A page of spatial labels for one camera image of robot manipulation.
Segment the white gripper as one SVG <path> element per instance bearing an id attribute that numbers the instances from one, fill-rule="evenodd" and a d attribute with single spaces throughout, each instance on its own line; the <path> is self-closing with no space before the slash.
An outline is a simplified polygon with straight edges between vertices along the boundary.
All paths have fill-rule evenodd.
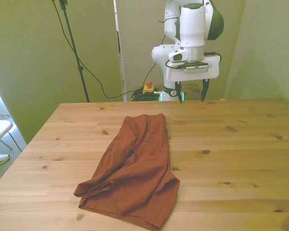
<path id="1" fill-rule="evenodd" d="M 180 104 L 182 104 L 182 81 L 203 80 L 201 101 L 205 100 L 209 89 L 209 79 L 219 76 L 219 55 L 207 56 L 199 62 L 171 62 L 167 61 L 166 79 L 175 82 L 175 90 Z"/>

